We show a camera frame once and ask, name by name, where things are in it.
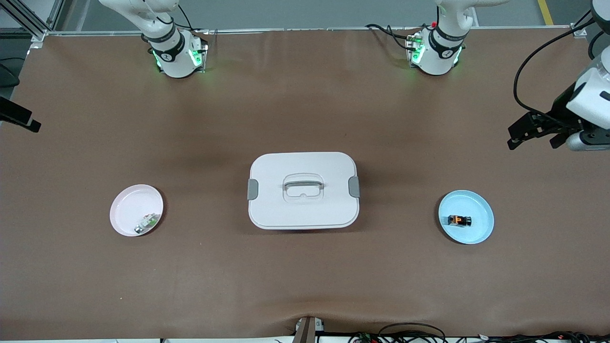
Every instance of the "wire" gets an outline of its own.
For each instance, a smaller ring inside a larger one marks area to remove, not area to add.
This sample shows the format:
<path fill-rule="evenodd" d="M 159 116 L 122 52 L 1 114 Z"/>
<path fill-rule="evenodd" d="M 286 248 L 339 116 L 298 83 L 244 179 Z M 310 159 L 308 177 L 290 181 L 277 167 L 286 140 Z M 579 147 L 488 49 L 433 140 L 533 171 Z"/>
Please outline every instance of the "wire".
<path fill-rule="evenodd" d="M 436 331 L 440 332 L 440 334 L 442 335 L 443 341 L 444 342 L 447 341 L 447 336 L 445 335 L 445 332 L 443 330 L 435 327 L 434 325 L 424 324 L 424 323 L 415 323 L 415 322 L 394 323 L 394 324 L 386 325 L 386 326 L 382 327 L 381 329 L 379 329 L 379 332 L 377 332 L 377 334 L 381 334 L 384 330 L 392 328 L 392 327 L 403 327 L 406 325 L 435 329 Z M 415 331 L 415 332 L 426 334 L 423 331 Z"/>
<path fill-rule="evenodd" d="M 178 5 L 178 8 L 180 9 L 180 12 L 182 12 L 182 15 L 184 15 L 184 19 L 187 20 L 188 28 L 193 30 L 193 26 L 190 24 L 190 20 L 188 20 L 188 16 L 187 16 L 186 13 L 184 13 L 184 10 L 182 9 L 182 6 Z"/>
<path fill-rule="evenodd" d="M 19 81 L 19 78 L 17 77 L 17 75 L 13 74 L 13 72 L 10 71 L 10 69 L 8 69 L 4 64 L 0 63 L 0 68 L 6 70 L 6 72 L 15 79 L 13 81 L 13 83 L 11 83 L 11 84 L 0 85 L 0 88 L 12 88 L 12 87 L 16 87 L 17 85 L 19 85 L 20 81 Z"/>
<path fill-rule="evenodd" d="M 587 13 L 585 13 L 577 22 L 574 23 L 574 26 L 580 24 L 581 21 L 583 21 L 585 18 L 587 18 L 587 16 L 591 13 L 591 10 L 588 10 Z"/>
<path fill-rule="evenodd" d="M 485 343 L 548 343 L 547 339 L 562 339 L 570 341 L 570 343 L 590 343 L 593 339 L 597 343 L 603 343 L 610 339 L 610 335 L 590 337 L 582 332 L 556 331 L 542 336 L 516 335 L 511 337 L 491 337 Z"/>
<path fill-rule="evenodd" d="M 164 22 L 161 18 L 159 18 L 159 15 L 157 14 L 157 12 L 155 12 L 153 10 L 153 8 L 148 4 L 148 2 L 146 2 L 146 0 L 142 0 L 142 2 L 144 2 L 144 5 L 146 5 L 148 7 L 148 10 L 154 14 L 154 16 L 157 18 L 157 20 L 159 20 L 161 23 L 166 24 L 166 25 L 170 25 L 171 22 L 174 20 L 174 18 L 171 19 L 171 21 L 169 23 Z"/>
<path fill-rule="evenodd" d="M 368 27 L 369 29 L 370 29 L 371 27 L 374 27 L 374 28 L 376 28 L 376 29 L 381 30 L 381 32 L 385 33 L 386 35 L 392 35 L 392 33 L 390 33 L 388 30 L 384 29 L 383 27 L 381 27 L 381 26 L 379 26 L 379 25 L 377 25 L 377 24 L 369 24 L 369 25 L 366 25 L 365 27 Z M 397 35 L 397 34 L 394 34 L 394 36 L 395 36 L 396 38 L 400 38 L 400 39 L 407 39 L 407 36 L 403 36 L 403 35 Z"/>
<path fill-rule="evenodd" d="M 589 54 L 590 59 L 595 58 L 595 55 L 593 55 L 593 47 L 595 46 L 595 42 L 597 41 L 597 39 L 600 38 L 603 34 L 604 32 L 600 31 L 597 35 L 594 35 L 593 38 L 591 38 L 591 42 L 589 43 L 589 49 L 587 49 L 587 53 Z"/>
<path fill-rule="evenodd" d="M 538 52 L 540 52 L 540 50 L 542 50 L 542 49 L 546 48 L 547 46 L 549 46 L 549 45 L 553 44 L 554 42 L 556 42 L 556 41 L 558 41 L 558 40 L 560 40 L 560 39 L 562 39 L 562 38 L 564 38 L 564 37 L 567 37 L 567 36 L 571 35 L 572 33 L 576 32 L 576 31 L 579 31 L 579 30 L 584 29 L 585 27 L 587 27 L 587 26 L 589 26 L 589 25 L 593 24 L 594 22 L 595 22 L 595 21 L 594 21 L 593 19 L 591 19 L 591 20 L 587 21 L 586 23 L 584 23 L 584 24 L 582 24 L 582 25 L 580 25 L 580 26 L 576 26 L 576 27 L 574 27 L 573 29 L 571 29 L 571 30 L 569 30 L 569 31 L 567 31 L 567 32 L 564 32 L 563 34 L 558 35 L 557 37 L 555 37 L 555 38 L 551 39 L 550 41 L 548 41 L 548 42 L 544 43 L 544 44 L 543 44 L 543 45 L 541 45 L 539 48 L 537 48 L 536 50 L 534 50 L 534 52 L 532 52 L 532 53 L 531 53 L 531 54 L 530 54 L 530 55 L 529 55 L 529 56 L 528 56 L 528 57 L 527 57 L 527 58 L 526 58 L 526 59 L 523 61 L 523 63 L 521 63 L 521 66 L 520 66 L 520 67 L 519 67 L 519 69 L 517 70 L 517 74 L 515 74 L 515 81 L 513 82 L 513 85 L 512 85 L 512 94 L 513 94 L 513 96 L 514 96 L 515 101 L 517 102 L 517 104 L 519 104 L 519 106 L 523 107 L 524 109 L 526 109 L 526 110 L 528 110 L 528 111 L 530 111 L 530 112 L 533 112 L 534 114 L 538 114 L 538 115 L 541 115 L 541 116 L 543 116 L 543 117 L 546 117 L 547 119 L 549 119 L 549 120 L 551 120 L 551 121 L 553 121 L 553 122 L 555 122 L 555 123 L 557 123 L 557 124 L 559 124 L 559 125 L 561 125 L 561 126 L 565 126 L 565 127 L 567 127 L 567 128 L 574 128 L 572 125 L 568 125 L 568 124 L 564 123 L 564 122 L 563 122 L 563 121 L 561 121 L 561 120 L 557 120 L 557 119 L 555 119 L 555 118 L 553 118 L 553 117 L 551 117 L 551 116 L 549 116 L 549 115 L 547 115 L 547 114 L 545 114 L 545 113 L 542 113 L 541 111 L 539 111 L 539 110 L 537 110 L 537 109 L 535 109 L 535 108 L 533 108 L 533 107 L 530 107 L 530 106 L 527 106 L 526 104 L 524 104 L 524 103 L 523 103 L 523 101 L 521 101 L 521 99 L 519 99 L 519 96 L 518 96 L 518 94 L 517 94 L 517 85 L 518 85 L 518 83 L 519 83 L 519 76 L 521 75 L 521 72 L 523 71 L 523 68 L 524 68 L 524 67 L 525 67 L 525 65 L 526 65 L 526 64 L 529 62 L 529 60 L 531 60 L 531 59 L 532 59 L 532 57 L 534 57 L 534 56 L 535 56 L 535 55 L 536 55 Z"/>
<path fill-rule="evenodd" d="M 387 26 L 387 29 L 388 29 L 388 31 L 390 31 L 390 35 L 392 35 L 392 38 L 394 38 L 394 41 L 396 42 L 396 44 L 398 44 L 398 46 L 400 46 L 401 48 L 403 48 L 403 49 L 405 49 L 405 50 L 408 50 L 408 51 L 415 51 L 415 49 L 414 49 L 414 48 L 411 48 L 410 46 L 404 46 L 404 45 L 402 45 L 402 44 L 401 44 L 401 43 L 398 41 L 398 39 L 397 39 L 396 35 L 394 34 L 394 31 L 392 31 L 392 27 L 391 27 L 391 26 L 389 26 L 389 25 L 388 25 L 388 26 Z"/>
<path fill-rule="evenodd" d="M 7 59 L 0 59 L 0 61 L 8 61 L 8 60 L 22 60 L 25 61 L 26 59 L 23 57 L 9 57 Z"/>

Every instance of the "light blue plate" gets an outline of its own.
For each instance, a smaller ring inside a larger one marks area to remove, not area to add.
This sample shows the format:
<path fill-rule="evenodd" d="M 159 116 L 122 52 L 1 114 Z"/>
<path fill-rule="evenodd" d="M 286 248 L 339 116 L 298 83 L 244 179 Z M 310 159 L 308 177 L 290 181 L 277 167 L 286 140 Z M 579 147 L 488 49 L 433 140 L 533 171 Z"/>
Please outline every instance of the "light blue plate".
<path fill-rule="evenodd" d="M 450 215 L 471 217 L 471 226 L 451 226 Z M 449 237 L 464 244 L 477 244 L 486 240 L 493 231 L 493 212 L 489 204 L 477 193 L 454 190 L 440 202 L 439 220 Z"/>

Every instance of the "gray floor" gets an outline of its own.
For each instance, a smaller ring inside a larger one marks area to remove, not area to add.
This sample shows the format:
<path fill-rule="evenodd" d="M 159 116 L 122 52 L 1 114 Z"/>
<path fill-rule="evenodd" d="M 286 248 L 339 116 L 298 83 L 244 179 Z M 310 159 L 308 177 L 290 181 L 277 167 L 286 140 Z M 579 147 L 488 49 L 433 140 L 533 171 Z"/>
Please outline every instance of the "gray floor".
<path fill-rule="evenodd" d="M 193 26 L 203 29 L 326 29 L 370 23 L 419 26 L 436 19 L 436 7 L 431 0 L 182 0 L 181 5 Z M 70 11 L 63 31 L 136 30 L 97 0 L 75 0 Z M 544 25 L 536 0 L 512 0 L 478 8 L 477 14 L 482 26 Z M 180 12 L 172 15 L 178 23 L 186 23 Z"/>
<path fill-rule="evenodd" d="M 591 8 L 590 0 L 547 0 L 547 4 L 555 25 L 574 23 Z"/>

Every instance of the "yellow floor line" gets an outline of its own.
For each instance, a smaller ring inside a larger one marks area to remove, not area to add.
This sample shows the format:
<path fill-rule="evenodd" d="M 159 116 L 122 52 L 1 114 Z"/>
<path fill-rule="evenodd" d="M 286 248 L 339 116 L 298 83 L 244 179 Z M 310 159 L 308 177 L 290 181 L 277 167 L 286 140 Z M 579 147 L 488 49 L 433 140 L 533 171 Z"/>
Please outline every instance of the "yellow floor line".
<path fill-rule="evenodd" d="M 551 18 L 551 12 L 548 11 L 547 0 L 538 0 L 538 6 L 540 6 L 544 23 L 546 25 L 554 25 L 553 19 Z"/>

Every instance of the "green led light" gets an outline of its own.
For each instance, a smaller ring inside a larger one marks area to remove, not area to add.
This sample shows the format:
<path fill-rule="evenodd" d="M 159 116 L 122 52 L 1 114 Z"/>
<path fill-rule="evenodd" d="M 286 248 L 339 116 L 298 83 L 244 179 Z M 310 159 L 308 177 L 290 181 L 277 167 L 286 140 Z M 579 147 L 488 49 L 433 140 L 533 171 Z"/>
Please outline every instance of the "green led light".
<path fill-rule="evenodd" d="M 152 55 L 154 56 L 154 59 L 157 61 L 157 66 L 158 66 L 159 68 L 162 68 L 162 67 L 161 67 L 161 62 L 159 62 L 159 57 L 157 57 L 157 53 L 153 51 L 153 52 L 152 52 Z"/>
<path fill-rule="evenodd" d="M 420 46 L 415 49 L 415 51 L 413 52 L 413 58 L 411 60 L 413 63 L 419 63 L 422 60 L 423 53 L 426 52 L 425 48 L 426 47 L 424 46 L 424 44 L 420 44 Z"/>
<path fill-rule="evenodd" d="M 201 62 L 201 57 L 200 57 L 201 54 L 198 53 L 197 51 L 192 51 L 192 50 L 189 50 L 189 52 L 190 52 L 190 57 L 193 60 L 193 64 L 196 67 L 200 66 L 201 63 L 202 63 Z"/>
<path fill-rule="evenodd" d="M 459 58 L 459 53 L 460 52 L 462 52 L 462 48 L 461 47 L 456 52 L 456 59 L 453 60 L 453 64 L 456 64 L 458 62 L 458 58 Z"/>

